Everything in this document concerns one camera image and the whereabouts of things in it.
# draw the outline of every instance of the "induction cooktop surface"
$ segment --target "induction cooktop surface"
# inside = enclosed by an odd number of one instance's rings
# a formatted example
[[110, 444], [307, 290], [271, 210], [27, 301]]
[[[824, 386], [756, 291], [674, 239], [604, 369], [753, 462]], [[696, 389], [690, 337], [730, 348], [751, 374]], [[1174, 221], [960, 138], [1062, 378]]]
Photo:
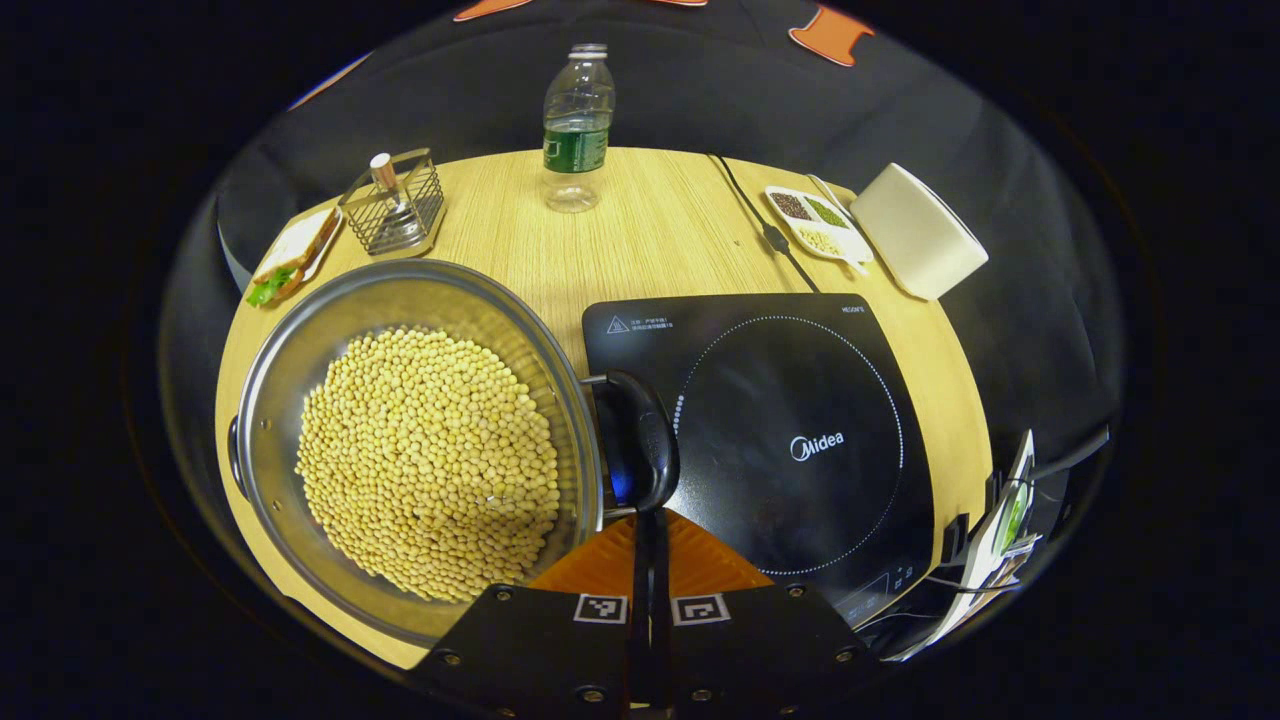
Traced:
[[[667, 506], [774, 582], [819, 589], [856, 625], [928, 570], [920, 429], [860, 296], [602, 302], [582, 329], [593, 373], [634, 373], [672, 415], [681, 474]], [[625, 501], [645, 469], [607, 392], [596, 411]]]

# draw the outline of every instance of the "wooden table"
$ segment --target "wooden table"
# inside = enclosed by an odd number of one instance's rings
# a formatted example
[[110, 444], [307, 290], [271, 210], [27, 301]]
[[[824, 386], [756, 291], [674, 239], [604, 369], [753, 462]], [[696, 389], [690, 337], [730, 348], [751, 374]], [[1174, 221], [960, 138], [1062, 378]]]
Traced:
[[[724, 170], [707, 155], [611, 147], [600, 204], [576, 215], [543, 206], [536, 192], [540, 164], [540, 151], [529, 150], [439, 165], [448, 213], [428, 258], [475, 268], [520, 296], [550, 328], [579, 375], [588, 374], [582, 310], [594, 302], [809, 292], [786, 258], [765, 245]], [[765, 186], [820, 193], [803, 174], [739, 160], [730, 165], [760, 214], [780, 227], [764, 199]], [[833, 190], [842, 202], [854, 197]], [[317, 205], [289, 224], [335, 202]], [[266, 310], [241, 304], [218, 377], [218, 428], [236, 415], [250, 364], [279, 319], [325, 281], [370, 261], [349, 228], [334, 242], [317, 275], [293, 297]], [[987, 423], [964, 350], [942, 307], [904, 293], [878, 261], [868, 266], [869, 277], [860, 277], [805, 254], [794, 241], [792, 247], [820, 290], [867, 299], [893, 348], [933, 479], [936, 565], [942, 528], [961, 512], [982, 515], [991, 474]], [[314, 591], [275, 550], [232, 482], [224, 433], [218, 434], [218, 457], [236, 521], [284, 594], [393, 665], [411, 667], [426, 655], [349, 618]]]

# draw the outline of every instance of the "seasoning bottle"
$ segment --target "seasoning bottle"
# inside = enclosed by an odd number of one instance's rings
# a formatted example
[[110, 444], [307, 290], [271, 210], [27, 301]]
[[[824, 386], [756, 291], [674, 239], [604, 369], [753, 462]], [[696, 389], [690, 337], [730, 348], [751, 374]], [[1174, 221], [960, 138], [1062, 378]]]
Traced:
[[369, 161], [369, 173], [379, 187], [390, 195], [385, 200], [387, 215], [378, 228], [378, 236], [371, 245], [407, 245], [415, 242], [422, 233], [417, 213], [410, 205], [408, 192], [402, 187], [396, 177], [396, 167], [392, 165], [392, 156], [379, 152]]

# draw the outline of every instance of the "water bottle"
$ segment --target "water bottle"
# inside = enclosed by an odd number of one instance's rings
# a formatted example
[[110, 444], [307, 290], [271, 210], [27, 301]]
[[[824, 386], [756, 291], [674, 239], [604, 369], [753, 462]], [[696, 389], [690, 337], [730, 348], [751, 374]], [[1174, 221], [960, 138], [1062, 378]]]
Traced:
[[613, 76], [604, 45], [575, 45], [543, 105], [543, 199], [558, 213], [599, 200], [600, 168], [613, 123]]

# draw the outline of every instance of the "black pot handle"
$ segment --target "black pot handle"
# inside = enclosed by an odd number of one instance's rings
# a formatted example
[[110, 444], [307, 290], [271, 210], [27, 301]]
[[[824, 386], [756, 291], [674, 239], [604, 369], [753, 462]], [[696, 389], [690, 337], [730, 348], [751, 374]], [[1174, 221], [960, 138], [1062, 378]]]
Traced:
[[652, 512], [671, 500], [680, 479], [680, 452], [676, 448], [676, 430], [671, 425], [662, 398], [644, 380], [622, 370], [605, 370], [603, 375], [582, 378], [585, 386], [608, 384], [617, 388], [631, 402], [636, 441], [645, 461], [653, 470], [649, 492], [632, 506], [636, 512]]
[[248, 500], [248, 493], [244, 492], [244, 473], [239, 466], [239, 415], [232, 418], [232, 425], [227, 429], [227, 460], [232, 465], [232, 479], [236, 480], [236, 487], [239, 488], [241, 495], [244, 500]]

